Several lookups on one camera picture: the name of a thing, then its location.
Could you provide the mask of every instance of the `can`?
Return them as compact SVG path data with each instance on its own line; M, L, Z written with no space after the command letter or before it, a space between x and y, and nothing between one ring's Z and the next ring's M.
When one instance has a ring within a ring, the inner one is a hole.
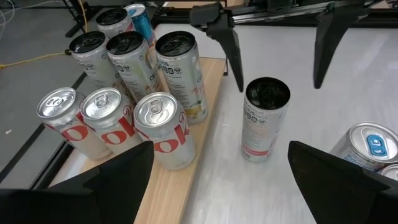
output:
M116 35L106 44L106 50L136 102L162 91L159 76L150 65L148 44L140 33Z
M398 181L398 164L387 166L381 171L381 175Z
M377 172L398 162L398 135L381 124L360 122L347 130L330 154Z
M134 129L133 109L115 88L94 91L81 104L84 122L116 155L142 142Z
M132 20L125 9L110 9L101 13L97 19L98 30L108 39L123 32L135 30Z
M171 32L155 48L170 93L182 104L188 124L203 121L208 111L195 37L185 31Z
M118 71L109 61L105 34L92 31L76 37L69 45L73 57L98 87L113 87L126 94L128 91Z
M168 93L144 97L134 110L137 132L154 142L155 158L168 170L182 169L195 157L187 116L180 103Z
M89 159L99 159L111 151L83 123L80 104L85 96L72 88L59 88L45 96L36 113L43 124L58 131L75 149Z
M148 46L153 48L156 43L155 32L150 23L146 8L143 4L131 4L124 7L134 23L137 31L144 36Z
M290 100L287 85L271 77L253 80L243 106L242 154L251 162L268 160Z

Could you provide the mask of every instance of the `wooden board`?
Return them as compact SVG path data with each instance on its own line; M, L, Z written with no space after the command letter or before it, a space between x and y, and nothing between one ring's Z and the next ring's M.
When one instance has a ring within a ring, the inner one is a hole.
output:
M148 187L134 223L175 224L181 221L211 117L213 116L213 108L215 107L218 89L225 68L225 59L201 58L200 63L203 70L203 78L205 79L205 92L209 112L207 118L200 124L190 126L195 141L196 157L191 165L178 171L165 170L157 161L154 162ZM162 83L165 84L163 75L161 75L161 79ZM99 161L87 160L81 172L91 169L113 156L112 154Z

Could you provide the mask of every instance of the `white surface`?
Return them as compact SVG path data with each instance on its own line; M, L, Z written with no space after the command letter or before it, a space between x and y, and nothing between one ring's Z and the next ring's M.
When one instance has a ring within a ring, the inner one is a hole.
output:
M329 151L359 121L398 131L398 30L350 29L320 90L312 83L314 28L237 26L236 32L245 86L259 77L282 80L292 94L289 109L271 158L250 163L239 146L243 94L232 73L224 77L182 223L315 223L290 171L289 141ZM207 53L219 53L213 50Z

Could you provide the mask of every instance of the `silver can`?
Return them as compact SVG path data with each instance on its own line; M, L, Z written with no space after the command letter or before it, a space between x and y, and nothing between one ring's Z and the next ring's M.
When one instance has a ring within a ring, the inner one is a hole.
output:
M37 105L37 115L45 126L58 131L75 149L89 159L99 159L111 151L83 123L80 104L85 96L72 88L59 88Z
M136 129L154 142L155 158L169 170L188 166L195 157L193 139L182 106L168 93L144 97L134 111Z
M102 88L81 104L84 122L116 155L140 144L134 129L133 106L127 96L114 88Z
M109 39L123 32L135 30L134 24L125 9L104 11L97 17L96 22L98 30Z
M182 104L188 124L203 121L208 110L195 37L185 31L171 32L155 48L170 93Z
M381 171L381 175L398 181L398 164L387 166Z
M244 95L242 154L251 162L268 160L289 105L287 85L270 77L249 83Z
M381 124L361 122L341 137L330 154L377 172L398 162L398 135Z
M128 90L113 67L106 52L106 37L102 32L87 32L69 45L73 57L98 87L113 87L126 94Z
M119 34L109 40L106 50L136 102L162 91L159 76L151 67L148 44L140 33Z

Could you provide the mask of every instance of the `upright can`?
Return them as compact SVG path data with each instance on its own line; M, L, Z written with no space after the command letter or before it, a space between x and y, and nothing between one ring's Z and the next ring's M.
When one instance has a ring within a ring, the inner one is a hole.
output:
M244 95L242 154L251 162L269 158L290 100L287 85L270 77L253 80Z
M113 87L122 93L127 89L106 53L105 34L99 31L87 32L76 37L69 45L73 57L84 72L100 87Z
M97 17L96 22L98 30L109 39L123 32L135 30L134 24L125 9L104 11Z
M89 159L99 159L111 151L83 123L80 104L85 96L72 88L59 88L37 105L37 115L45 126L58 131L75 149Z
M108 55L136 102L162 91L159 76L150 65L148 44L136 32L125 32L106 44Z
M208 111L195 37L185 31L171 32L155 48L170 93L182 104L188 124L203 121Z
M128 97L114 88L102 88L81 104L84 122L116 155L142 142L134 129L133 107Z
M168 93L144 97L134 110L136 129L144 140L154 142L155 158L169 170L188 166L195 148L182 106Z
M361 122L341 137L330 154L377 172L398 162L398 135L381 124Z

